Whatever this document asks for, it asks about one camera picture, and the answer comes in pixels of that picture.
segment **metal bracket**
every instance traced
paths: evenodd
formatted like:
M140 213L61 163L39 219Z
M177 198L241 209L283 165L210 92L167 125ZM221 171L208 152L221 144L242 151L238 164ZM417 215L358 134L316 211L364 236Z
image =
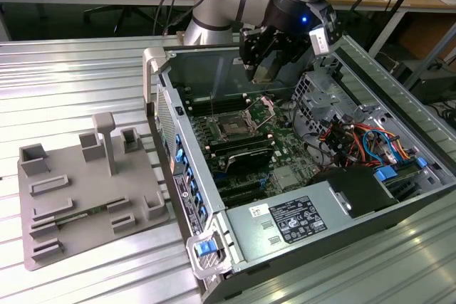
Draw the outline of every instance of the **metal bracket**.
M147 48L142 53L142 92L145 104L150 104L151 76L167 67L168 56L163 48Z
M225 255L224 260L217 265L208 268L203 268L201 266L200 258L197 256L195 246L198 243L208 241L210 239L214 239L216 241L216 245L219 249L224 248L223 244L220 241L219 234L215 231L214 227L210 227L200 235L189 237L187 239L187 243L185 244L185 248L187 249L188 255L190 257L190 263L192 264L193 273L195 277L201 280L213 275L226 273L232 269L228 255Z

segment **white warning label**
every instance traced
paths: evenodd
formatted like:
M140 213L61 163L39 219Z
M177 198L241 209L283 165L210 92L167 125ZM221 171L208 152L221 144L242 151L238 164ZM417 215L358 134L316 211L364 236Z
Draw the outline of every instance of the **white warning label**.
M269 211L287 243L328 229L308 196L272 206Z

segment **blue cable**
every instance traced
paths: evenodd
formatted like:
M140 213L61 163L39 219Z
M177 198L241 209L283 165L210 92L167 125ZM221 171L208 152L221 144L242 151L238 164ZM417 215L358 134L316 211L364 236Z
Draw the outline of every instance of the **blue cable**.
M261 178L259 180L261 189L263 189L266 186L266 182L268 181L268 179L269 179L269 174L267 174L267 176L265 178Z
M399 161L401 161L401 162L404 161L404 159L400 156L400 154L397 153L397 152L395 151L395 149L394 149L394 147L393 147L393 144L391 143L390 138L388 138L388 136L387 136L385 133L383 133L383 132L381 132L381 131L378 131L378 130L370 130L370 131L367 131L367 132L364 134L364 137L363 137L363 146L364 146L364 149L366 150L366 152L367 152L370 156L372 156L372 157L374 157L376 160L378 160L378 161L382 164L382 166L383 166L383 160L382 160L378 155L373 154L371 151L369 151L369 149L368 149L368 147L367 147L367 140L368 140L368 133L369 133L369 132L375 132L375 133L378 133L379 135L381 135L381 136L383 137L383 139L385 139L386 142L388 143L388 147L390 148L391 152L393 153L393 156L394 156L397 160L399 160Z

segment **metal slat table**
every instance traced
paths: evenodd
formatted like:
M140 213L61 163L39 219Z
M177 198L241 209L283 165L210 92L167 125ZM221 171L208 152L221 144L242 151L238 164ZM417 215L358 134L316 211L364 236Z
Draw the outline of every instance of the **metal slat table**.
M136 127L171 208L143 110L142 52L156 45L177 41L116 38L0 46L0 302L74 303L107 296L119 303L200 303L174 214L157 228L40 270L23 266L19 146L76 145L78 134L92 128L94 113L113 113L114 134Z
M174 218L34 272L22 265L19 146L78 144L78 134L92 128L90 116L110 110L118 126L136 126L152 169L163 180L142 99L141 54L159 45L177 41L144 37L0 46L1 303L200 303ZM169 198L164 184L162 191ZM455 303L455 244L453 193L396 227L225 303Z

